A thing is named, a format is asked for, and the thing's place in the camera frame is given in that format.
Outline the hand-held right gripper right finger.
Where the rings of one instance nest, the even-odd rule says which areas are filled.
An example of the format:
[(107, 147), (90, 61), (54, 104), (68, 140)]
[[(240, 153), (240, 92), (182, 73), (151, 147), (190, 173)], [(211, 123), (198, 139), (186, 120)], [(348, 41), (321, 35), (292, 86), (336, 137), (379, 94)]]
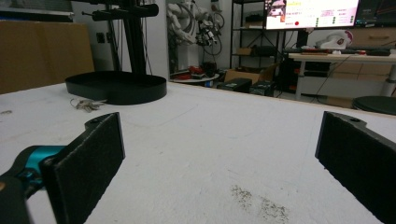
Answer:
[(396, 143), (347, 115), (323, 113), (315, 157), (384, 224), (396, 224)]

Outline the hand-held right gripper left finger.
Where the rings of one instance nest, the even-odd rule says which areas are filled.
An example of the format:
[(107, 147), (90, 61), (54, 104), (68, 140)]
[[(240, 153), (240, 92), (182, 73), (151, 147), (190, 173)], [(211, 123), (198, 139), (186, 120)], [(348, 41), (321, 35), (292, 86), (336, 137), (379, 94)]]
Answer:
[(83, 224), (125, 158), (120, 114), (85, 123), (85, 131), (41, 162), (41, 174), (58, 224)]

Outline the black round stool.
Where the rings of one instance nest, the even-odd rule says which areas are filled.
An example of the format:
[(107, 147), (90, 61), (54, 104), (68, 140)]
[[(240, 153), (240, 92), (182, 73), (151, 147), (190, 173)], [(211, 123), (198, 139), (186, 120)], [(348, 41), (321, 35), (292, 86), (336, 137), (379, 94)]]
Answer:
[(355, 98), (352, 106), (356, 109), (396, 116), (396, 98), (389, 96), (363, 96)]

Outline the bunch of silver keys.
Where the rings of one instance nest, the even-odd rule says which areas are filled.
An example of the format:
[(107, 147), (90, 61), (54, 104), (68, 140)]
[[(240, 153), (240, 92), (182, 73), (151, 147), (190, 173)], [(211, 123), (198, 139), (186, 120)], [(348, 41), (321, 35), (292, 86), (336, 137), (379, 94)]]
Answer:
[(94, 101), (90, 99), (71, 99), (70, 105), (73, 106), (77, 110), (84, 110), (87, 113), (91, 113), (92, 111), (99, 110), (102, 105), (104, 105), (105, 101)]

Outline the black stand with oval tray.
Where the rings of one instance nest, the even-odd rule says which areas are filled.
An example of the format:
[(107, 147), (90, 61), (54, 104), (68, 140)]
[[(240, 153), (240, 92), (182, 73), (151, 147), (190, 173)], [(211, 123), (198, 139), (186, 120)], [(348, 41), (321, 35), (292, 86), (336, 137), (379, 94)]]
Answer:
[(159, 7), (141, 0), (73, 0), (90, 4), (110, 4), (112, 9), (90, 14), (94, 21), (123, 20), (132, 71), (98, 71), (68, 77), (69, 93), (110, 105), (139, 105), (163, 98), (167, 93), (164, 77), (148, 75), (141, 19), (156, 17)]

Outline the white desk with wooden top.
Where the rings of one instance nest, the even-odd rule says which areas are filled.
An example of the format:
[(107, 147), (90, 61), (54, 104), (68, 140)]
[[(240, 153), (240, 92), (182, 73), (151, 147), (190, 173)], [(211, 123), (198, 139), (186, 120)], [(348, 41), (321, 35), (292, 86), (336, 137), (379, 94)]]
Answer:
[[(295, 99), (299, 101), (302, 94), (326, 95), (333, 97), (355, 98), (366, 95), (391, 96), (396, 89), (396, 55), (390, 56), (367, 56), (359, 54), (328, 54), (309, 55), (302, 53), (290, 53), (289, 58), (300, 62), (300, 72), (297, 80)], [(346, 63), (362, 64), (386, 64), (390, 65), (388, 77), (384, 81), (341, 79), (334, 77), (306, 77), (304, 75), (307, 62)]]

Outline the brown cardboard panel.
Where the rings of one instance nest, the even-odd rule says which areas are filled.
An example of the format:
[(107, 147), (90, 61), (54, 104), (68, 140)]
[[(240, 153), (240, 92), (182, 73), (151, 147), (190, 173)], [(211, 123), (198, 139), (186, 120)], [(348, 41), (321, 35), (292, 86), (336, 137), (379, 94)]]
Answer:
[(93, 70), (84, 24), (0, 21), (0, 94), (62, 83)]

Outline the black box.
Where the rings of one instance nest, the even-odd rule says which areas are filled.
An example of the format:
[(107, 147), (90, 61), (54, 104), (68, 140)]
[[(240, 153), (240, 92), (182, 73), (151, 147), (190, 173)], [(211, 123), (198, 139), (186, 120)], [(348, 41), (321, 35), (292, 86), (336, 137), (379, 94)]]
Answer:
[(275, 83), (272, 81), (258, 81), (254, 83), (250, 88), (251, 94), (262, 95), (262, 96), (274, 96)]
[(219, 90), (224, 90), (224, 91), (236, 91), (236, 92), (243, 92), (243, 93), (249, 93), (249, 88), (252, 85), (252, 80), (249, 78), (234, 78), (229, 81), (225, 81), (223, 83), (220, 83), (217, 88)]

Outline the white and red headset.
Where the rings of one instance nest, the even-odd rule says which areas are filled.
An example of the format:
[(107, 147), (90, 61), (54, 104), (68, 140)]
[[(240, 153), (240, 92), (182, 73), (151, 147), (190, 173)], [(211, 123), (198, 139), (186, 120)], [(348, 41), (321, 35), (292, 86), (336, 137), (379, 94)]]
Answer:
[(316, 46), (319, 49), (346, 49), (352, 44), (353, 34), (348, 30), (330, 32), (326, 38), (319, 40)]

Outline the wooden drawer cabinet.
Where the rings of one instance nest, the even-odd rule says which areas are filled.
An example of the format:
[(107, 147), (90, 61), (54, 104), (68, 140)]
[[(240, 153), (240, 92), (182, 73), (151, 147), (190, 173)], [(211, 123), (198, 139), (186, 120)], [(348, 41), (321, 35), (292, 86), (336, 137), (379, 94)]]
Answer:
[(353, 46), (394, 46), (396, 27), (352, 29)]

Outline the round white platform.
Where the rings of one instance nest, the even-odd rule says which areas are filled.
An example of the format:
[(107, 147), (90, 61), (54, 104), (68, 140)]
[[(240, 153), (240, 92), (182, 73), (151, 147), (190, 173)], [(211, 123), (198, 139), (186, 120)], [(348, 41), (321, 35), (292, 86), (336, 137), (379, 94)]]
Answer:
[(181, 83), (192, 86), (202, 86), (211, 88), (214, 85), (214, 81), (219, 78), (219, 74), (215, 74), (213, 77), (202, 76), (201, 78), (195, 78), (190, 75), (183, 75), (175, 78), (171, 78), (171, 82)]

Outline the open cardboard box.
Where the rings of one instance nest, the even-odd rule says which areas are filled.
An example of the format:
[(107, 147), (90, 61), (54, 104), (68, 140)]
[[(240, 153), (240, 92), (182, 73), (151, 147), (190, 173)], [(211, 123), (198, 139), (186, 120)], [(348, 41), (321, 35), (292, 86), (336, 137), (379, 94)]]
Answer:
[(249, 78), (252, 80), (252, 83), (256, 83), (258, 81), (272, 81), (277, 67), (278, 63), (273, 63), (267, 67), (240, 66), (229, 69), (226, 72), (224, 80), (230, 81), (235, 78)]

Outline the dark monitor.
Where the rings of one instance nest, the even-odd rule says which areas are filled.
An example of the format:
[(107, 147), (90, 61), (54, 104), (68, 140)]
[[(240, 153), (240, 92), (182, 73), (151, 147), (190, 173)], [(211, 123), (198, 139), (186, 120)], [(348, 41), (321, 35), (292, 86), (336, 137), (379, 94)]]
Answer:
[(396, 0), (360, 0), (356, 27), (396, 27)]

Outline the large bright monitor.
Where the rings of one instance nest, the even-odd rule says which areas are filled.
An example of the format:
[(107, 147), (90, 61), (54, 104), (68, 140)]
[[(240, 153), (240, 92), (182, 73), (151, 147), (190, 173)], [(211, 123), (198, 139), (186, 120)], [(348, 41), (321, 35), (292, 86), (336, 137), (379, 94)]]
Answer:
[(270, 0), (265, 28), (294, 30), (305, 28), (351, 27), (355, 24), (360, 0)]

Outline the black metal shelf rack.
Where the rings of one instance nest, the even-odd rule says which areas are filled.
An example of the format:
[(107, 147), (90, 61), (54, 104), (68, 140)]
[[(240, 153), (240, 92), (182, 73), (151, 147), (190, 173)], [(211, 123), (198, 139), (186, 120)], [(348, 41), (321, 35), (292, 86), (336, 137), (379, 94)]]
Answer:
[(264, 67), (278, 62), (280, 33), (266, 30), (272, 0), (232, 0), (231, 68)]

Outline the white robot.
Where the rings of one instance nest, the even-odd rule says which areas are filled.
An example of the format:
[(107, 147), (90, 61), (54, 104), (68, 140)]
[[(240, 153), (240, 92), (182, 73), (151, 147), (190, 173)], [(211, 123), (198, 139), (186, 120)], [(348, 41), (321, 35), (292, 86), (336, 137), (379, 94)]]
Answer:
[(225, 25), (217, 1), (211, 8), (199, 7), (198, 0), (176, 0), (166, 5), (167, 27), (175, 45), (197, 45), (213, 57), (222, 52), (221, 31)]

